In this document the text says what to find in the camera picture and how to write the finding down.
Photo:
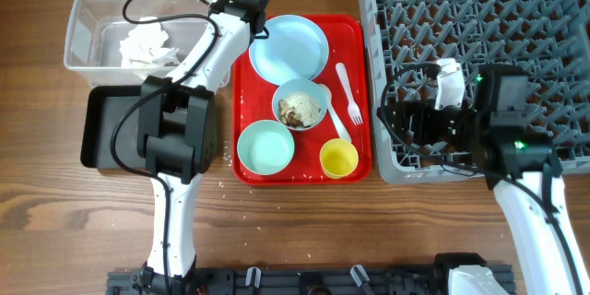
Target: yellow cup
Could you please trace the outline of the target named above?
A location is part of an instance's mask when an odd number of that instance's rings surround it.
[[[327,177],[340,179],[356,170],[359,165],[359,152],[344,139],[332,139],[320,150],[320,163]]]

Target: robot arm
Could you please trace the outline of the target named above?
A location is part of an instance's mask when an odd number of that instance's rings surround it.
[[[195,293],[195,198],[217,145],[214,95],[231,65],[264,30],[267,3],[217,0],[209,7],[209,18],[217,25],[218,35],[209,22],[203,37],[177,68],[163,79],[148,77],[142,85],[141,96],[146,98],[185,77],[215,40],[208,56],[181,86],[139,107],[138,153],[146,159],[146,169],[158,175],[170,192],[167,197],[162,183],[152,180],[156,202],[154,240],[141,272],[141,284],[150,293]],[[162,245],[165,231],[167,248]]]
[[[430,69],[430,78],[437,76],[439,95],[436,101],[402,101],[385,107],[382,103],[378,112],[385,126],[392,128],[388,129],[390,135],[405,148],[409,146],[399,137],[411,130],[415,144],[445,141],[457,150],[471,152],[478,165],[475,170],[486,175],[488,187],[508,220],[530,294],[590,292],[584,260],[565,208],[555,148],[548,137],[525,130],[522,91],[527,74],[509,65],[482,66],[473,108],[467,109],[460,108],[463,93],[457,93],[457,89],[462,90],[459,87],[464,87],[465,81],[453,59],[421,68]],[[420,154],[413,147],[408,149]],[[470,169],[440,159],[438,162]],[[455,266],[449,271],[449,294],[505,293],[493,284],[490,271],[483,266]]]

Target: crumpled paper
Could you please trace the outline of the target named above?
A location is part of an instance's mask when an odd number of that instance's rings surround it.
[[[141,18],[140,21],[154,19]],[[121,41],[121,67],[155,68],[167,64],[179,65],[178,48],[163,47],[169,36],[160,23],[138,25],[129,31],[129,37]]]

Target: green led light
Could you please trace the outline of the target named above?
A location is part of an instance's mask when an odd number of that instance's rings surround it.
[[[515,146],[516,148],[518,148],[518,149],[521,149],[521,148],[526,148],[526,144],[525,144],[525,143],[523,143],[523,142],[521,142],[521,141],[516,141],[516,142],[514,142],[514,146]]]

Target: black base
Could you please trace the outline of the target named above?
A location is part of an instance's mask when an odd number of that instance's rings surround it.
[[[441,270],[441,260],[437,256],[433,265],[400,265],[386,269],[367,269],[371,289],[375,295],[443,295],[446,272]],[[510,265],[490,265],[488,268],[509,294],[514,294],[516,286]],[[141,270],[129,273],[110,273],[107,280],[106,295],[144,295],[152,294],[149,289],[139,287]],[[203,295],[307,295],[305,289],[310,280],[323,280],[323,285],[331,295],[364,294],[357,287],[349,269],[321,270],[263,270],[260,289],[247,288],[246,271],[231,269],[201,268],[195,270],[195,277],[206,289]]]

